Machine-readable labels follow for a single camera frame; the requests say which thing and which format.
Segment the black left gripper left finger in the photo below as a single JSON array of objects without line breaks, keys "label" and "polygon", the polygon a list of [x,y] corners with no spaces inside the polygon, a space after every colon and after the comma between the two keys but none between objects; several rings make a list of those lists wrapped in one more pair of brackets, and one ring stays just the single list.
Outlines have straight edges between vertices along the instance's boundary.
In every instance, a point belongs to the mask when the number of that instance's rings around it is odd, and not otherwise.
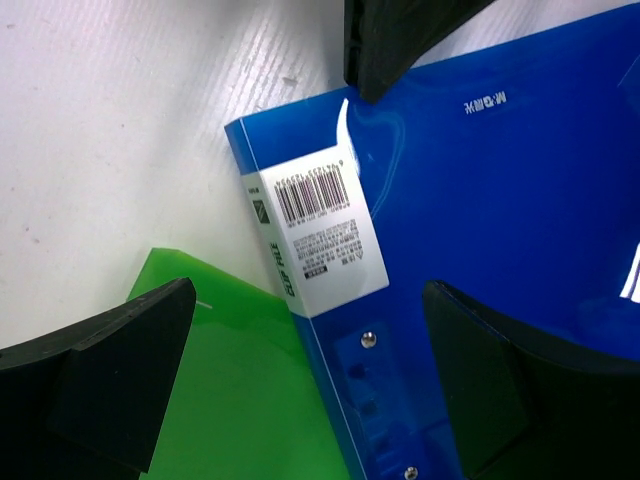
[{"label": "black left gripper left finger", "polygon": [[149,471],[195,310],[177,278],[1,351],[4,479]]}]

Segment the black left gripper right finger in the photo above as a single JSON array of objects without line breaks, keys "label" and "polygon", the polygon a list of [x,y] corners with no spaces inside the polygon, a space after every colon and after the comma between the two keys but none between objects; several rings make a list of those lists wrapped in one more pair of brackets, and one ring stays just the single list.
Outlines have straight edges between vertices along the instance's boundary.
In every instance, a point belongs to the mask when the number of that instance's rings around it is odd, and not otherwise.
[{"label": "black left gripper right finger", "polygon": [[430,281],[423,308],[466,479],[636,479],[639,364]]}]

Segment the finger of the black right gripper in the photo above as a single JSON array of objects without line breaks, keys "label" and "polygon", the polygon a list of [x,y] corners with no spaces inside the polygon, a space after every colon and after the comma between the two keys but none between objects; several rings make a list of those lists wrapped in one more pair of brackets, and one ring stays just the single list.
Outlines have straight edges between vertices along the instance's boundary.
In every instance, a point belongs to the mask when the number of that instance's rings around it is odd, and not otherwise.
[{"label": "finger of the black right gripper", "polygon": [[492,0],[345,0],[343,77],[370,104]]}]

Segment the blue plastic folder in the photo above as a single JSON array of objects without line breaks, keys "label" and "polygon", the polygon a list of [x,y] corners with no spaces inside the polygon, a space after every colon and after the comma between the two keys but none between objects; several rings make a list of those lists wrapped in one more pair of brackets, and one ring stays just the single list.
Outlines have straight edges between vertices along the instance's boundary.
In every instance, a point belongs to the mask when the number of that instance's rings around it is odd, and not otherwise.
[{"label": "blue plastic folder", "polygon": [[226,135],[354,479],[466,479],[430,281],[639,364],[639,7]]}]

